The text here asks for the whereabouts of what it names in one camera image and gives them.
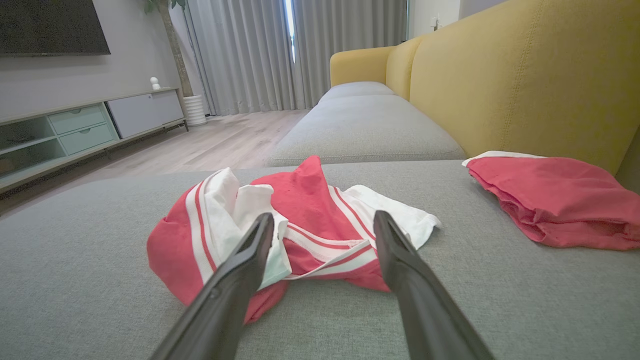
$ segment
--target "white wall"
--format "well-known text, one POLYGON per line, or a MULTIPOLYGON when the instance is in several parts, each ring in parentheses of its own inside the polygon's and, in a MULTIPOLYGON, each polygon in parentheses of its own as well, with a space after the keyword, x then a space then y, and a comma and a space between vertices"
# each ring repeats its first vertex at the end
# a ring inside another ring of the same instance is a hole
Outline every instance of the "white wall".
POLYGON ((432 33, 431 19, 440 16, 440 26, 458 21, 460 0, 409 0, 409 36, 432 33))
POLYGON ((0 119, 103 97, 179 86, 158 12, 141 0, 93 0, 111 50, 102 56, 0 58, 0 119))
POLYGON ((465 18, 484 9, 488 9, 493 5, 503 3, 505 0, 461 0, 460 1, 460 18, 465 18))

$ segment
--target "gray curtain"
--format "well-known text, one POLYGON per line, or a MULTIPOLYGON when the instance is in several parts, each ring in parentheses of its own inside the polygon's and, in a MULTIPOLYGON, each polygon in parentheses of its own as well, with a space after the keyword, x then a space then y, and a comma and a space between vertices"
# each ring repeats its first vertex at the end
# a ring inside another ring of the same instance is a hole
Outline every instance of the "gray curtain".
POLYGON ((189 0, 189 13, 217 115, 296 107, 283 0, 189 0))
POLYGON ((406 0, 293 0, 293 14, 299 108, 331 87, 331 55, 406 40, 406 0))

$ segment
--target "gray cushion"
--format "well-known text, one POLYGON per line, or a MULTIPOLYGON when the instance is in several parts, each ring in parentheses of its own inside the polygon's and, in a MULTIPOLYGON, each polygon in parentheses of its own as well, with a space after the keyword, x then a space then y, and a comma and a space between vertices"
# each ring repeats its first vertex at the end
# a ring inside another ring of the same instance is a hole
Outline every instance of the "gray cushion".
MULTIPOLYGON (((282 169, 238 170, 242 183, 282 169)), ((640 252, 529 241, 459 161, 327 165, 437 215, 419 250, 497 359, 637 359, 640 252)), ((146 359, 184 307, 149 270, 156 222, 208 173, 90 183, 0 221, 2 359, 146 359)), ((407 359, 393 295, 298 281, 238 359, 407 359)))
POLYGON ((330 99, 340 99, 346 96, 363 95, 395 95, 396 93, 382 83, 375 81, 357 81, 332 86, 320 99, 320 102, 330 99))
POLYGON ((320 102, 276 146, 269 166, 463 159, 440 126, 395 95, 349 96, 320 102))

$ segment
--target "yellow backrest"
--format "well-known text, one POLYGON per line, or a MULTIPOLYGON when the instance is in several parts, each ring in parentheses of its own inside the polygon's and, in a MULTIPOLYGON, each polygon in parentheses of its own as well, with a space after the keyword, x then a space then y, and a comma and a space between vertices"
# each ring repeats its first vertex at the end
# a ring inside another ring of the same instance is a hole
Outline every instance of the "yellow backrest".
POLYGON ((396 94, 409 100, 411 68, 421 37, 413 38, 396 46, 387 59, 387 86, 396 94))
POLYGON ((615 174, 640 124, 640 1, 510 0, 424 35, 410 102, 469 156, 567 156, 615 174))

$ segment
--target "tree trunk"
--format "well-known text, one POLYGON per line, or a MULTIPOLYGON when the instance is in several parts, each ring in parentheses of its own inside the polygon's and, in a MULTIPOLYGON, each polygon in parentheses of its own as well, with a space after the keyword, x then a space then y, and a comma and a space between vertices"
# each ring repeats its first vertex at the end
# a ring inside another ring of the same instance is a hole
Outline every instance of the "tree trunk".
POLYGON ((193 90, 191 89, 191 82, 189 81, 189 75, 187 69, 184 67, 184 60, 182 59, 182 51, 180 51, 180 44, 178 43, 178 37, 175 34, 173 23, 171 22, 171 15, 169 14, 170 0, 158 1, 158 11, 162 17, 164 28, 166 29, 166 36, 169 38, 169 46, 173 53, 173 59, 175 60, 175 66, 178 68, 178 75, 180 76, 180 85, 182 87, 182 95, 184 97, 193 96, 193 90))

